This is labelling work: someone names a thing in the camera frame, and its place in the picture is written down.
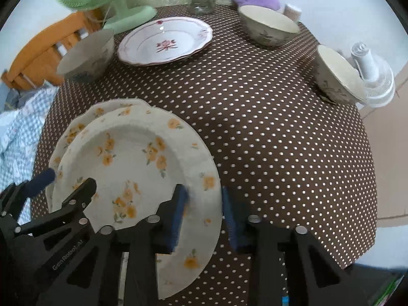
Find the yellow floral plate top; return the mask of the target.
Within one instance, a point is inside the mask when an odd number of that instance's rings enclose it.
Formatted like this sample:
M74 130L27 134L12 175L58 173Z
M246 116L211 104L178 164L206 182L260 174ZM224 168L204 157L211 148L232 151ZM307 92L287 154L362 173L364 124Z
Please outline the yellow floral plate top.
M187 188L178 245L156 261L160 298L188 287L210 261L222 221L219 174L200 136L173 113L151 106L106 113L72 141L61 173L46 190L49 211L92 178L97 191L85 215L95 230L131 227L169 200L177 184Z

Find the yellow floral plate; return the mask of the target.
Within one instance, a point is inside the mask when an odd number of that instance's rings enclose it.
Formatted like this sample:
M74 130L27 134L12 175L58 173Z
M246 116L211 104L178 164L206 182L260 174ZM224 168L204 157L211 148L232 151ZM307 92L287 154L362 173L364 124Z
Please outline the yellow floral plate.
M55 172L56 181L62 176L61 159L63 158L63 155L68 150L72 141L87 127L87 125L106 113L115 111L116 109L126 108L128 106L149 106L149 104L142 99L111 99L98 102L89 108L84 114L77 116L68 125L68 128L57 141L48 164L48 167Z
M85 215L95 230L131 227L169 200L177 184L187 188L178 245L156 261L160 298L188 287L210 261L222 221L219 174L200 136L173 113L151 106L106 113L72 141L61 173L46 190L49 211L92 178L97 191Z

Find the cream floral bowl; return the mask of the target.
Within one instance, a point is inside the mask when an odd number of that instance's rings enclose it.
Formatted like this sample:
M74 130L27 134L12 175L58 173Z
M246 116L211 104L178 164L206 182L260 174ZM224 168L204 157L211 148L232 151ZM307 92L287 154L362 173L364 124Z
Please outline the cream floral bowl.
M244 5L238 13L246 34L261 46L282 46L300 33L297 23L269 8Z
M324 45L315 52L315 80L319 89L338 104L363 104L364 82L340 53Z

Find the blue checkered cloth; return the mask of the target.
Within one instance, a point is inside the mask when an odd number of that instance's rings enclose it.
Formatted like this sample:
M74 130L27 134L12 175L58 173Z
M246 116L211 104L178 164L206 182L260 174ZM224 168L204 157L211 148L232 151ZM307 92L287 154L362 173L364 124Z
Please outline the blue checkered cloth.
M42 129L58 90L47 85L21 108L1 113L1 190L31 179Z

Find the yellow floral plate bottom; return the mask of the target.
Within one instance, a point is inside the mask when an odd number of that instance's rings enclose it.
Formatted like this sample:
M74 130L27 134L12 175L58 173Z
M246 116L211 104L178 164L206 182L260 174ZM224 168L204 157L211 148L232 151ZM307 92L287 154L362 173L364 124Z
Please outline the yellow floral plate bottom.
M62 176L61 159L63 158L63 155L68 150L72 141L87 127L87 125L106 113L115 111L116 109L126 108L128 106L149 106L149 104L142 99L111 99L98 102L89 108L84 114L77 116L68 125L68 128L57 141L48 164L48 167L55 172L56 181Z

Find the brown polka dot tablecloth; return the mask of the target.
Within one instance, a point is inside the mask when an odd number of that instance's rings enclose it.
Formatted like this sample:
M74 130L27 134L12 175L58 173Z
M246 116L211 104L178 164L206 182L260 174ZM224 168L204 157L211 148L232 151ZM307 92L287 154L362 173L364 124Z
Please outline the brown polka dot tablecloth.
M341 267L374 244L376 177L358 109L318 94L318 42L302 28L274 49L248 39L238 13L218 6L204 21L211 44L188 59L133 67L112 59L91 84L67 81L42 131L35 172L72 119L99 101L138 97L171 111L203 138L222 184L282 227L308 227Z

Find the orange wooden chair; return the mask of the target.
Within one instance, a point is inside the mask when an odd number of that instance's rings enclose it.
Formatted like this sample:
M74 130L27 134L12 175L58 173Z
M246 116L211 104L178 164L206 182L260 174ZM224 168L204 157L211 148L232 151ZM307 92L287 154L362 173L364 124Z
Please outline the orange wooden chair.
M57 45L70 50L81 41L81 30L93 33L102 28L101 16L99 9L74 12L42 30L21 49L11 67L1 73L1 80L18 91L39 88L45 81L56 86L63 84L63 77L56 73L62 59Z

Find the grey bowl left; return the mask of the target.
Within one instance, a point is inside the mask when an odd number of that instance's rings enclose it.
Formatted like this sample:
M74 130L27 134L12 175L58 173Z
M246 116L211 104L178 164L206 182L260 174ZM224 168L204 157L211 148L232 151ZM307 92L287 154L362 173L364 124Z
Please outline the grey bowl left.
M93 32L73 46L58 64L56 74L65 80L90 83L100 78L114 53L114 32Z

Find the red floral white plate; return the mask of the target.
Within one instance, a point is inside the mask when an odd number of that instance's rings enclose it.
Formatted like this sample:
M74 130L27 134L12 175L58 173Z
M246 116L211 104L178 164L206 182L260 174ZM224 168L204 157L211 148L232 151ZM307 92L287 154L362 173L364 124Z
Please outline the red floral white plate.
M161 65L189 57L210 44L211 26L191 17L168 17L132 30L118 47L118 59L133 66Z

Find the white standing fan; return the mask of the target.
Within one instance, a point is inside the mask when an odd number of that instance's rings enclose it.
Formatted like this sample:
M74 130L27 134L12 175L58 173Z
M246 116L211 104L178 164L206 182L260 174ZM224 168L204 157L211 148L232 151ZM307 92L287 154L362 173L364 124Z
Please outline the white standing fan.
M381 108L389 104L396 91L391 66L379 55L372 53L362 42L351 47L351 57L363 81L364 103L371 108Z

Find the cotton swab container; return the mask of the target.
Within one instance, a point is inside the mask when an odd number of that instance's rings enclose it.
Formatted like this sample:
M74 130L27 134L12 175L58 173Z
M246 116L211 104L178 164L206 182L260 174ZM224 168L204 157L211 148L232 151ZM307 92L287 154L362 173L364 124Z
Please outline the cotton swab container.
M301 18L302 10L299 7L296 7L292 4L285 4L283 14L287 16L289 19L293 20L294 22L298 23Z

